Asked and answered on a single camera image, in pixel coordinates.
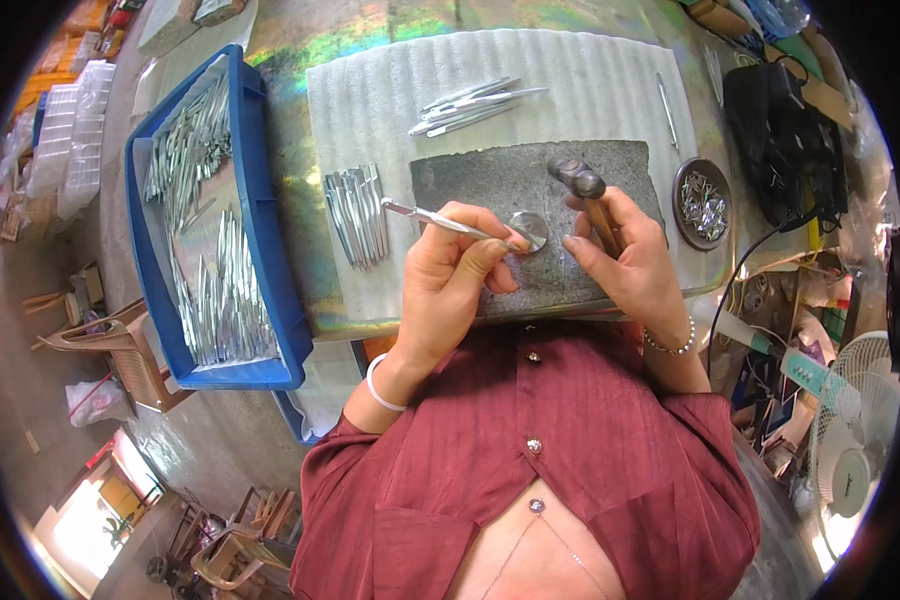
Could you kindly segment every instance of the hammer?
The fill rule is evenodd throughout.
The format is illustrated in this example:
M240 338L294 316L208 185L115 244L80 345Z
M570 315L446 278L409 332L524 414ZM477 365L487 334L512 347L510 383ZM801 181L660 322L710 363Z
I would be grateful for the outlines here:
M603 251L614 260L620 258L620 253L627 245L620 236L620 225L600 201L607 189L607 184L600 175L586 162L573 158L551 158L547 161L547 172L567 186L571 194L583 199L583 212L597 232Z

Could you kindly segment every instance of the silver disc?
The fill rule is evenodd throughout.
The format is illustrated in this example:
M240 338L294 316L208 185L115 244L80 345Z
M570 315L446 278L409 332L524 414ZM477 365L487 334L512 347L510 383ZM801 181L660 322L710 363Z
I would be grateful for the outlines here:
M535 253L547 243L547 222L536 212L514 212L508 225L529 242L529 251Z

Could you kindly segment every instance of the maroon blouse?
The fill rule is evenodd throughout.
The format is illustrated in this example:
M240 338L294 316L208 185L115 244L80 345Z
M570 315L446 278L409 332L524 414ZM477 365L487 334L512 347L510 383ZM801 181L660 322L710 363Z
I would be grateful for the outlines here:
M589 527L629 600L730 596L760 523L729 403L658 399L641 360L623 333L593 322L471 332L383 435L341 418L307 455L290 590L443 598L480 529L541 477Z

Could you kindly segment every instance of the chain necklace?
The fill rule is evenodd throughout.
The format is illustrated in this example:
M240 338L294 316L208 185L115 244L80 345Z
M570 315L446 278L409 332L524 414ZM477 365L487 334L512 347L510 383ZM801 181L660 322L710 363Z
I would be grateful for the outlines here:
M560 540L560 543L563 544L563 547L567 549L567 552L570 553L570 556L573 557L573 560L576 561L576 564L579 565L581 569L583 569L583 572L586 573L586 576L589 577L590 581L593 582L593 585L597 587L597 590L600 591L600 594L603 595L603 598L605 598L606 600L611 600L611 597L609 595L607 595L607 593L604 591L604 589L602 587L600 587L600 583L598 583L596 578L594 578L594 576L590 573L590 570L584 564L584 561L581 560L579 556L577 556L576 552L574 552L573 550L570 549L570 546L567 544L566 541L564 541L564 538L561 537L561 535L559 533L557 533L557 530L553 528L553 526L550 524L550 522L547 519L543 518L543 514L541 514L541 513L543 513L543 509L546 508L546 505L543 503L543 500L541 498L530 498L528 508L529 508L529 511L531 513L533 513L533 518L530 519L529 522L527 523L527 526L524 527L523 533L520 534L519 537L517 537L516 543L510 549L509 554L506 555L506 559L504 559L504 563L500 565L500 570L497 571L496 577L494 577L493 581L490 582L490 586L486 589L486 591L483 593L483 595L480 596L480 600L487 600L487 596L490 595L491 590L493 590L493 585L497 583L498 579L500 579L500 575L502 575L504 572L504 569L507 568L507 563L509 563L510 559L514 556L514 553L516 552L516 547L520 546L520 543L523 541L524 536L527 535L527 532L530 531L530 528L533 527L534 523L536 523L536 522L543 522L543 524L546 525L547 528L550 529L550 531L552 531L552 534L554 534L556 536L556 538L558 540Z

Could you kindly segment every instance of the bracelet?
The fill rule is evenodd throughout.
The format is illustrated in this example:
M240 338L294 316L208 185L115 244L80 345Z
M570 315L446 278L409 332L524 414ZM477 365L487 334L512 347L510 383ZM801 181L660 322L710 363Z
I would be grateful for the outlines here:
M693 341L697 337L697 326L693 321L693 317L690 317L690 339L684 343L683 347L679 350L672 350L667 347L663 347L659 343L655 342L653 338L650 337L650 332L647 331L647 327L643 328L643 341L646 344L654 349L655 351L660 351L661 353L671 354L672 356L680 356L682 354L686 354L690 348L693 346Z
M377 365L380 364L380 361L382 361L385 358L387 358L386 352L384 352L380 356L377 356L376 358L374 358L373 362L370 363L370 366L368 366L366 368L366 387L370 390L370 395L373 397L373 400L375 400L376 402L380 402L380 404L382 406L384 406L384 408L388 408L391 411L396 411L398 413L402 413L403 411L407 410L406 406L398 406L396 404L391 404L390 402L387 402L382 397L380 397L380 394L377 393L377 390L373 389L373 370L376 369Z

